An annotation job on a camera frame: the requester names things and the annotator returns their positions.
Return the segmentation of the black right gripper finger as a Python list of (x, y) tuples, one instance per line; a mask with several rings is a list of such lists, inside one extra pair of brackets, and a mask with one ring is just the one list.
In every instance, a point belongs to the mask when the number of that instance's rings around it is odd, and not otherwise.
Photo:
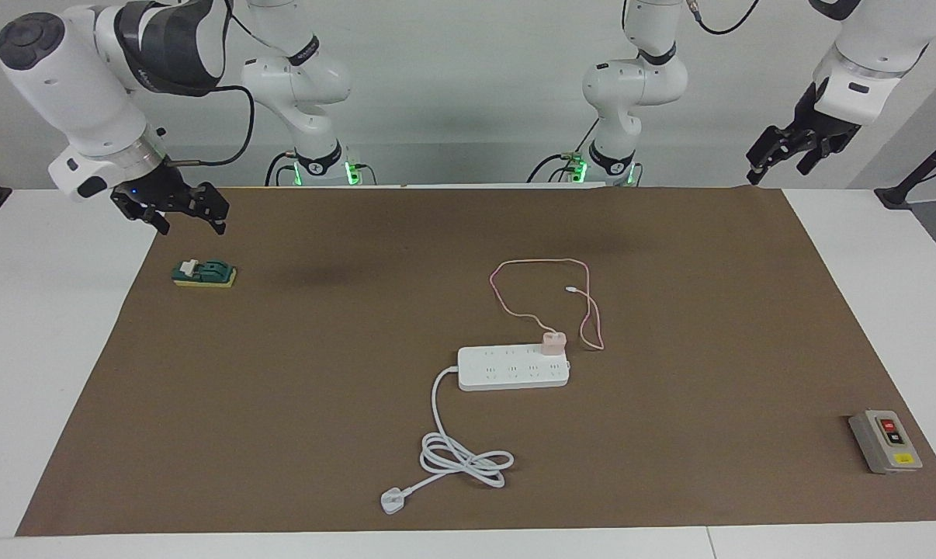
[(123, 213), (127, 219), (141, 220), (141, 222), (154, 227), (157, 233), (166, 236), (170, 230), (170, 223), (163, 213), (157, 211), (154, 207), (146, 207), (140, 204), (124, 204)]
[(230, 205), (213, 185), (197, 185), (185, 191), (186, 201), (182, 203), (182, 212), (200, 220), (205, 220), (216, 232), (223, 236)]

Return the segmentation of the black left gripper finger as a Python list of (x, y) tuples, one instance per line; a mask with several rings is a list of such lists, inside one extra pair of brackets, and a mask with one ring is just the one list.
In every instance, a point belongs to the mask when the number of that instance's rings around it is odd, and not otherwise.
[(794, 155), (794, 132), (791, 127), (779, 128), (770, 125), (759, 135), (751, 149), (746, 152), (746, 160), (751, 167), (746, 174), (749, 184), (759, 185), (771, 167), (787, 161)]
[(820, 139), (816, 147), (809, 149), (797, 163), (798, 173), (801, 175), (810, 174), (820, 161), (834, 153), (833, 144), (834, 142), (831, 139)]

